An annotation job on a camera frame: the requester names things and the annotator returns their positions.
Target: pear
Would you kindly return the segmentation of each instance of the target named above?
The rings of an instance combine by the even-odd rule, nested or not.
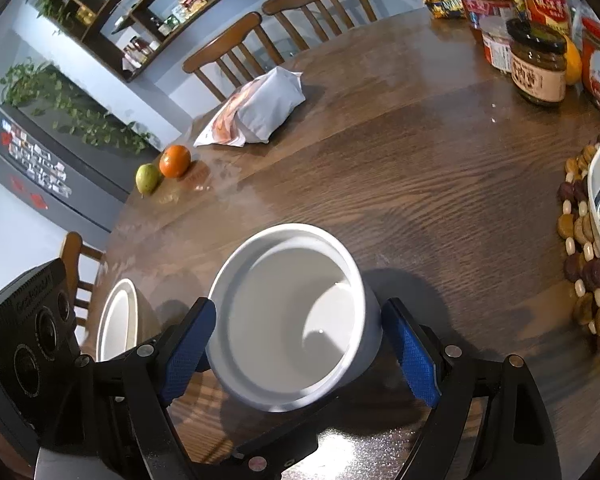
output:
[[[136,187],[142,194],[151,193],[160,182],[160,170],[153,164],[143,164],[136,173]]]

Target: wooden chair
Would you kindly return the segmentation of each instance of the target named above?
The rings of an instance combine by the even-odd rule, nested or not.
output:
[[[97,262],[99,262],[103,257],[103,254],[99,250],[86,246],[82,242],[82,237],[78,233],[68,233],[64,238],[62,248],[60,249],[60,259],[64,263],[64,268],[66,269],[66,284],[69,290],[69,304],[88,309],[89,302],[80,300],[76,297],[78,290],[93,292],[93,284],[80,280],[78,263],[80,262],[81,254]],[[84,326],[86,320],[78,318],[77,321],[78,325]]]
[[[226,31],[220,34],[220,36],[207,43],[192,56],[188,57],[183,63],[182,69],[188,74],[193,73],[198,76],[200,81],[202,81],[206,87],[211,90],[213,95],[215,95],[221,101],[224,101],[228,96],[222,94],[218,87],[209,80],[209,78],[202,72],[202,70],[200,70],[200,68],[206,64],[216,62],[220,67],[220,70],[222,70],[222,72],[224,72],[224,74],[229,78],[229,81],[231,81],[231,83],[238,88],[242,85],[240,80],[233,72],[231,72],[226,63],[221,59],[224,54],[227,54],[242,76],[247,81],[253,80],[254,76],[251,75],[251,73],[247,70],[247,67],[245,67],[245,65],[233,52],[233,49],[237,47],[244,55],[247,62],[251,65],[256,75],[263,75],[265,73],[264,69],[243,43],[247,35],[252,30],[256,33],[258,39],[262,42],[264,48],[267,50],[267,53],[276,63],[276,65],[279,65],[284,61],[279,51],[276,49],[269,36],[267,36],[267,33],[260,25],[261,23],[262,16],[258,12],[250,12],[249,14],[243,16]]]
[[[339,0],[330,0],[330,1],[333,4],[333,7],[335,8],[337,15],[343,21],[345,26],[347,28],[353,28],[354,27],[353,22],[351,21],[351,18],[347,14],[347,11],[344,9],[344,7],[340,3],[340,1]],[[307,45],[306,41],[302,38],[302,36],[298,32],[298,30],[291,24],[291,22],[288,20],[288,18],[284,15],[283,11],[291,10],[291,9],[301,9],[302,12],[304,12],[304,15],[306,16],[306,18],[311,23],[312,27],[314,28],[315,33],[318,35],[318,38],[320,38],[320,40],[323,42],[328,41],[329,38],[327,37],[327,34],[325,33],[324,29],[320,26],[320,23],[318,23],[318,20],[316,19],[314,14],[311,12],[311,10],[309,10],[309,7],[307,7],[307,5],[310,3],[314,3],[318,7],[318,10],[320,11],[322,17],[327,22],[330,29],[333,31],[333,33],[336,36],[339,36],[340,34],[342,34],[340,27],[338,26],[336,21],[333,19],[333,16],[329,13],[329,11],[324,6],[324,3],[321,0],[267,0],[262,5],[262,12],[264,12],[267,16],[275,16],[278,19],[278,21],[280,22],[280,25],[282,25],[285,28],[285,30],[287,31],[287,33],[291,36],[291,39],[298,46],[298,48],[300,50],[308,50],[309,45]],[[365,9],[366,16],[368,17],[369,21],[370,22],[377,21],[378,19],[376,18],[376,14],[374,13],[374,10],[371,8],[371,4],[369,3],[369,0],[360,0],[360,3],[362,4],[362,8]]]

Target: blue gripper pad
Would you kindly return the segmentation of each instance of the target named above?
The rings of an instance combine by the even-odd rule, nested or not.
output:
[[[211,301],[205,300],[199,314],[174,348],[165,366],[164,384],[159,394],[165,406],[184,395],[215,326],[216,307]]]
[[[427,336],[400,300],[392,299],[382,306],[382,328],[413,395],[435,408],[440,400],[439,371],[426,349]]]

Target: food wrapper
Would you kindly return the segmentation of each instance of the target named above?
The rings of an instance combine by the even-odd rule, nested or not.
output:
[[[516,9],[522,19],[526,19],[525,0],[513,0],[516,3]],[[423,0],[433,17],[439,18],[464,18],[464,7],[462,0]]]
[[[269,142],[271,134],[304,102],[301,75],[277,66],[237,89],[193,145]]]

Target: orange fruit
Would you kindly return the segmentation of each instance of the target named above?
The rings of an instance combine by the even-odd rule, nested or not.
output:
[[[567,60],[567,85],[575,85],[582,79],[582,58],[573,41],[568,36],[564,37],[567,40],[567,53],[564,55]]]
[[[185,146],[169,146],[160,158],[160,172],[166,178],[178,178],[189,169],[191,153]]]

